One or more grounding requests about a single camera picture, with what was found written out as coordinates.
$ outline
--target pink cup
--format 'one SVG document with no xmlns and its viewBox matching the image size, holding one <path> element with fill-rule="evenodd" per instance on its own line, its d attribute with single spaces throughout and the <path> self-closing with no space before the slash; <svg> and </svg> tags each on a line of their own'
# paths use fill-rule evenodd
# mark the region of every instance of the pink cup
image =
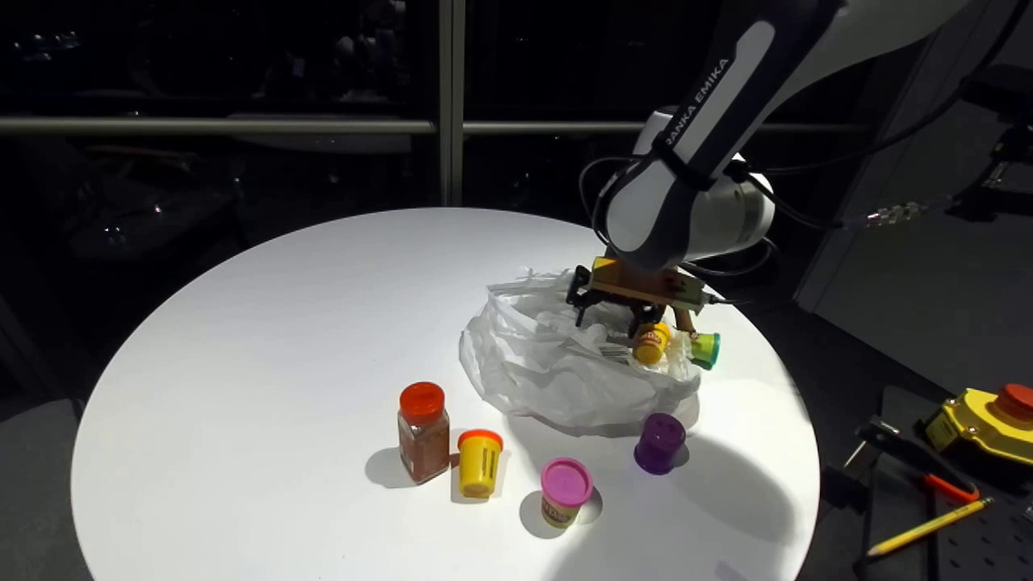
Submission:
<svg viewBox="0 0 1033 581">
<path fill-rule="evenodd" d="M 579 509 L 593 498 L 592 476 L 575 459 L 557 459 L 543 471 L 543 517 L 551 528 L 568 528 Z"/>
</svg>

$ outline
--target cable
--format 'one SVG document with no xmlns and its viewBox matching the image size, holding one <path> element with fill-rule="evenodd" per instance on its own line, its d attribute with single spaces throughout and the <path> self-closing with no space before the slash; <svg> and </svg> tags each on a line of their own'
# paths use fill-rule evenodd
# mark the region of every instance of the cable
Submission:
<svg viewBox="0 0 1033 581">
<path fill-rule="evenodd" d="M 735 277 L 751 277 L 756 272 L 762 272 L 775 254 L 779 254 L 779 246 L 775 239 L 762 239 L 758 246 L 766 246 L 766 254 L 758 254 L 756 263 L 751 263 L 747 267 L 703 267 L 703 264 L 686 264 L 688 272 L 696 274 L 703 274 L 703 277 L 715 277 L 715 282 L 735 282 Z"/>
<path fill-rule="evenodd" d="M 860 158 L 868 158 L 868 156 L 880 156 L 912 136 L 918 136 L 921 130 L 933 127 L 949 107 L 955 107 L 961 102 L 961 95 L 970 92 L 971 79 L 979 79 L 995 60 L 997 52 L 1006 49 L 1006 43 L 1013 35 L 1013 30 L 1021 27 L 1025 14 L 1030 11 L 1030 0 L 1021 0 L 1006 30 L 995 35 L 990 49 L 979 60 L 979 66 L 961 79 L 961 84 L 941 103 L 933 107 L 930 113 L 923 113 L 921 121 L 913 121 L 908 130 L 901 130 L 898 136 L 888 136 L 864 153 L 851 153 L 851 156 L 839 156 L 839 158 L 828 158 L 828 162 L 812 162 L 812 164 L 783 164 L 783 169 L 768 169 L 766 176 L 802 176 L 802 173 L 817 173 L 817 169 L 830 169 L 830 164 L 845 164 L 845 162 L 860 162 Z"/>
<path fill-rule="evenodd" d="M 766 181 L 758 179 L 747 179 L 747 181 L 758 189 L 775 204 L 775 210 L 783 210 L 788 219 L 802 223 L 804 229 L 817 229 L 817 234 L 839 229 L 839 223 L 817 223 L 813 216 L 802 213 L 788 199 L 779 199 Z"/>
<path fill-rule="evenodd" d="M 633 162 L 633 156 L 608 156 L 608 158 L 593 158 L 593 162 L 588 162 L 585 169 L 581 169 L 581 176 L 579 176 L 579 195 L 581 195 L 581 206 L 593 206 L 593 204 L 588 204 L 588 198 L 585 198 L 585 181 L 588 181 L 588 176 L 597 169 L 597 164 L 631 164 Z"/>
</svg>

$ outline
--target cup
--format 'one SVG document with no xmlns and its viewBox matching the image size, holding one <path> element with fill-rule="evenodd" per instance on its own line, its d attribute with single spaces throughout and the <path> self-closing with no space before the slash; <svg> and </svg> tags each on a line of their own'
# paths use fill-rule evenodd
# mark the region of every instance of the cup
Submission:
<svg viewBox="0 0 1033 581">
<path fill-rule="evenodd" d="M 464 431 L 460 436 L 460 495 L 491 498 L 504 441 L 491 431 Z"/>
<path fill-rule="evenodd" d="M 636 446 L 636 463 L 649 476 L 675 471 L 675 463 L 686 449 L 686 427 L 669 415 L 649 415 Z"/>
<path fill-rule="evenodd" d="M 568 528 L 592 500 L 593 485 L 581 463 L 557 459 L 543 471 L 543 517 L 551 528 Z"/>
<path fill-rule="evenodd" d="M 669 323 L 647 323 L 636 337 L 633 358 L 647 368 L 658 364 L 675 343 L 675 330 Z"/>
<path fill-rule="evenodd" d="M 701 368 L 715 368 L 719 356 L 719 337 L 718 332 L 696 332 L 690 337 L 690 363 Z"/>
</svg>

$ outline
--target glass jar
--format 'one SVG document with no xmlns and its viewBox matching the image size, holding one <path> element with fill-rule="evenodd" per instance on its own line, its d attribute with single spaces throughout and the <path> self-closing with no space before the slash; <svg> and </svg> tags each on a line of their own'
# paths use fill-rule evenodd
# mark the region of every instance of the glass jar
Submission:
<svg viewBox="0 0 1033 581">
<path fill-rule="evenodd" d="M 449 415 L 447 391 L 433 381 L 416 381 L 401 394 L 397 410 L 401 464 L 416 485 L 449 471 Z"/>
</svg>

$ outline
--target jar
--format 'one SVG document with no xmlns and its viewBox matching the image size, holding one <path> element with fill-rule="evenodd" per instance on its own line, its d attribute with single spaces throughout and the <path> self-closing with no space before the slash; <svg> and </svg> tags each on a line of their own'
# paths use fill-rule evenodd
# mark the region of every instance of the jar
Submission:
<svg viewBox="0 0 1033 581">
<path fill-rule="evenodd" d="M 397 410 L 401 464 L 416 485 L 449 471 L 449 415 L 447 391 L 433 381 L 416 381 L 401 394 Z"/>
<path fill-rule="evenodd" d="M 499 482 L 499 464 L 504 454 L 504 436 L 491 431 L 464 431 L 460 436 L 460 495 L 491 498 Z"/>
<path fill-rule="evenodd" d="M 551 528 L 568 528 L 585 505 L 592 505 L 593 485 L 581 463 L 557 459 L 543 471 L 543 517 Z"/>
</svg>

